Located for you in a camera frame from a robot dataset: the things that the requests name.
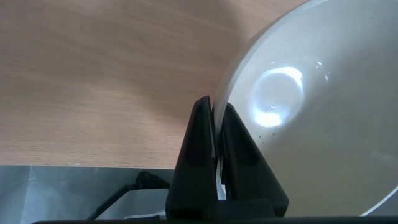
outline black cable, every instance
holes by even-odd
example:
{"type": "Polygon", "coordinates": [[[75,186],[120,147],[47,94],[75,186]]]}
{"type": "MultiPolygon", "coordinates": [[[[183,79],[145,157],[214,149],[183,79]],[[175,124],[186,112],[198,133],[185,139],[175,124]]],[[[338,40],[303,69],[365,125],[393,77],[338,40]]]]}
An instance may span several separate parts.
{"type": "Polygon", "coordinates": [[[125,185],[119,189],[115,194],[110,196],[104,203],[102,203],[87,220],[95,220],[105,210],[107,210],[113,203],[121,198],[130,190],[144,190],[144,189],[169,189],[170,184],[162,180],[160,177],[146,171],[142,171],[136,178],[136,184],[125,185]]]}
{"type": "Polygon", "coordinates": [[[101,215],[105,210],[107,210],[113,203],[115,203],[119,198],[121,198],[125,193],[130,190],[138,190],[138,186],[136,184],[126,185],[119,189],[115,194],[110,196],[102,205],[100,205],[94,213],[92,213],[87,220],[95,220],[99,215],[101,215]]]}

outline wood grain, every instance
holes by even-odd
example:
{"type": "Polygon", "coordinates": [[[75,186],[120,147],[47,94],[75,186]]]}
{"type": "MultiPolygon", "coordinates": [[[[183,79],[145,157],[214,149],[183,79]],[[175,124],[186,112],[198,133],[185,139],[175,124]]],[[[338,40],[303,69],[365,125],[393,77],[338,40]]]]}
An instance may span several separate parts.
{"type": "Polygon", "coordinates": [[[0,164],[174,168],[195,100],[301,3],[0,1],[0,164]]]}

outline white object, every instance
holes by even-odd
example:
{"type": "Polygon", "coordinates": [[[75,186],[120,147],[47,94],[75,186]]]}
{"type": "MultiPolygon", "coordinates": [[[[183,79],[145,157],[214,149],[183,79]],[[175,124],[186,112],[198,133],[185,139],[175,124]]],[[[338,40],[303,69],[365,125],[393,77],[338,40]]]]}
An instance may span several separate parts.
{"type": "Polygon", "coordinates": [[[287,215],[360,215],[398,185],[398,1],[305,3],[221,80],[286,191],[287,215]]]}

